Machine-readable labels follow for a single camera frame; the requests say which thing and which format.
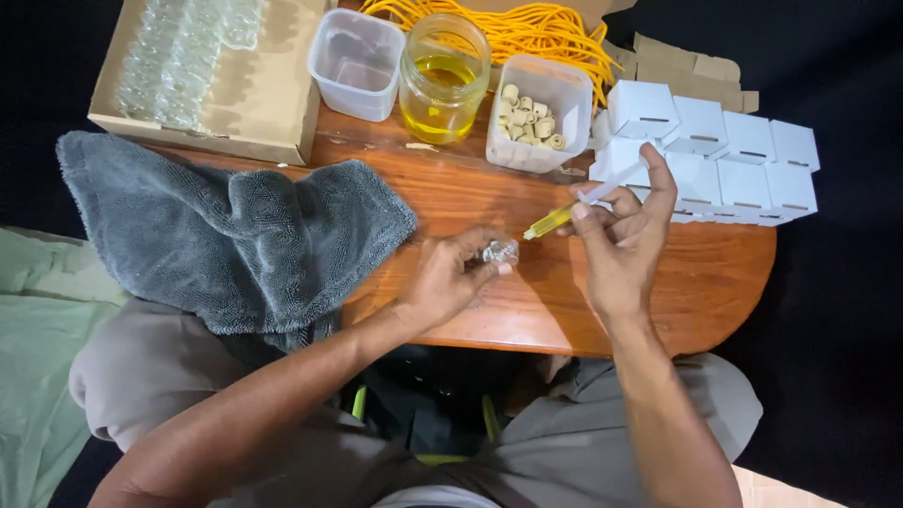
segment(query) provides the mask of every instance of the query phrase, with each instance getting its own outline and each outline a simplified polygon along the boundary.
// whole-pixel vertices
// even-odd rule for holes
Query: green cloth
[[[127,298],[86,242],[0,229],[0,506],[47,506],[75,462],[90,433],[69,368]]]

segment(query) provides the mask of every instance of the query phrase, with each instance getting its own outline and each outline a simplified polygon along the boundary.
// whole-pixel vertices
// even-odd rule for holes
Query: wooden table
[[[520,237],[549,210],[569,201],[564,183],[585,180],[556,171],[534,175],[486,162],[489,100],[470,135],[436,151],[406,148],[398,107],[381,123],[347,117],[321,105],[311,167],[358,158],[382,176],[419,218],[417,232],[348,298],[346,323],[394,298],[416,265],[423,239],[460,233],[474,224]],[[235,170],[275,169],[296,179],[299,167],[154,148],[191,161]],[[591,155],[566,167],[585,170]],[[671,354],[712,348],[737,329],[759,301],[774,262],[774,228],[690,223],[671,225],[656,275],[652,312]],[[554,235],[522,241],[515,273],[489,283],[450,323],[417,342],[581,356],[610,356],[604,328],[584,299],[586,259],[579,239]]]

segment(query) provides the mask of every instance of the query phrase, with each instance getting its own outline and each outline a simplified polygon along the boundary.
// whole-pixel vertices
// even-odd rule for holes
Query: microfiber towel
[[[87,132],[61,137],[57,157],[119,284],[196,314],[214,334],[259,334],[284,352],[332,333],[345,298],[417,225],[359,160],[292,182],[176,164]]]

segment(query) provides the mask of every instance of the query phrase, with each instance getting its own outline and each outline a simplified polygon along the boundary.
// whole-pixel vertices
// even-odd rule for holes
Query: yellow string
[[[486,34],[492,63],[505,63],[511,55],[527,53],[586,72],[592,80],[593,109],[597,101],[605,105],[603,86],[614,85],[611,66],[621,69],[602,49],[608,26],[600,22],[587,35],[580,15],[570,7],[530,4],[506,13],[481,13],[461,7],[454,0],[367,0],[360,12],[394,14],[396,24],[406,32],[429,14],[461,15]]]

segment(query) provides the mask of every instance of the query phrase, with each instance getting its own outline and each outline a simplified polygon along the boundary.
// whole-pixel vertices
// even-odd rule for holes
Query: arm
[[[510,273],[508,265],[465,267],[497,238],[494,230],[476,228],[426,241],[417,273],[393,304],[248,375],[141,438],[100,484],[91,506],[206,506],[223,495],[343,384],[457,315],[498,273]]]
[[[605,199],[613,212],[577,204],[573,224],[559,234],[580,234],[586,248],[590,302],[609,333],[649,498],[669,508],[741,508],[731,464],[693,407],[650,317],[677,187],[655,148],[645,144],[640,153],[650,163],[646,201],[620,187]]]

